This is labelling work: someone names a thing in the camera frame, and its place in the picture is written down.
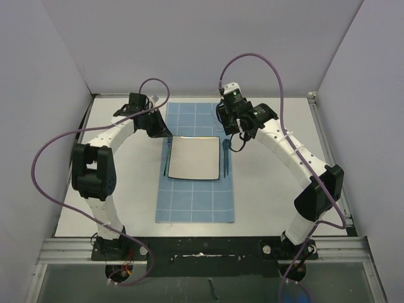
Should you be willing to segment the silver metal fork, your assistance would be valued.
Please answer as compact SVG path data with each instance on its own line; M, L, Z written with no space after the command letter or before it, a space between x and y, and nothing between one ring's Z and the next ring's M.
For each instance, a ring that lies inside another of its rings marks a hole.
M168 171L171 148L172 148L172 140L173 140L172 136L167 138L167 153L166 153L166 157L165 157L165 166L164 166L164 170L163 170L163 176L166 176L167 171Z

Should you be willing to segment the dark blue plastic spoon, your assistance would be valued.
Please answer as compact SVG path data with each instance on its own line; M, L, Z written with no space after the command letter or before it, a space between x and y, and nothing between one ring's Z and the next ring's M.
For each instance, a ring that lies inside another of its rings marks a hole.
M229 151L231 148L231 141L229 139L226 138L226 143L227 143L227 173L229 174Z

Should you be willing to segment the square white plate black rim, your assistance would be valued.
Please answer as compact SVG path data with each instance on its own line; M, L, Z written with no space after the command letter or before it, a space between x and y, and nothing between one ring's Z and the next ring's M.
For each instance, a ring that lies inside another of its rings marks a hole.
M172 179L214 181L220 176L217 136L174 136L167 176Z

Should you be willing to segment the blue checked cloth napkin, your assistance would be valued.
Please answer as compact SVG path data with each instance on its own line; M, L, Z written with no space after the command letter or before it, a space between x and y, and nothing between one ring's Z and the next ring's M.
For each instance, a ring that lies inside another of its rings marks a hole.
M158 183L157 223L232 223L235 220L232 162L229 174L223 178L222 141L229 138L213 127L211 115L214 103L170 102L165 122L175 136L217 136L220 139L220 176L214 181L191 181L163 176L167 139L163 140Z

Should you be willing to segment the clear wine glass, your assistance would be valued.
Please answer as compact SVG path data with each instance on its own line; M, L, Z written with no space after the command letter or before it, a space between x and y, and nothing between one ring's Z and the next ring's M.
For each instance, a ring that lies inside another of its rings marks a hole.
M211 115L212 115L212 119L213 119L213 127L214 127L214 129L216 131L218 131L218 132L224 132L223 125L218 119L216 105L213 105Z

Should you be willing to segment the dark blue plastic knife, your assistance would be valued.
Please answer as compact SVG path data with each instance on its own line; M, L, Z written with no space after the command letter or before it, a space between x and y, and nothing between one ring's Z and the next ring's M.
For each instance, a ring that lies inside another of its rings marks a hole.
M226 178L227 176L227 143L226 139L223 139L222 141L222 150L223 150L223 178Z

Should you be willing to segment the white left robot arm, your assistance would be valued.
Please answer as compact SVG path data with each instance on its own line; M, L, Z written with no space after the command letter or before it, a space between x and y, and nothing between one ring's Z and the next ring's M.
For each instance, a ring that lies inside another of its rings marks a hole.
M157 102L156 96L130 93L127 103L113 114L107 129L88 143L73 147L72 187L85 199L97 220L97 251L114 259L122 259L129 249L113 200L117 184L114 154L139 130L150 138L172 136Z

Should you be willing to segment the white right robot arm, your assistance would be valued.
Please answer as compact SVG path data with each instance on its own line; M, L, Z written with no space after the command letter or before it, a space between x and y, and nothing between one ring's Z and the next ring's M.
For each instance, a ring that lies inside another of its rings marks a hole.
M296 258L304 250L306 237L331 209L332 203L315 179L320 178L335 201L340 199L343 170L338 165L329 166L313 155L294 138L290 131L282 130L280 118L267 104L256 106L242 96L237 83L229 83L220 89L217 116L225 134L238 134L243 142L257 140L267 147L291 171L303 189L294 200L295 215L284 231L282 253Z

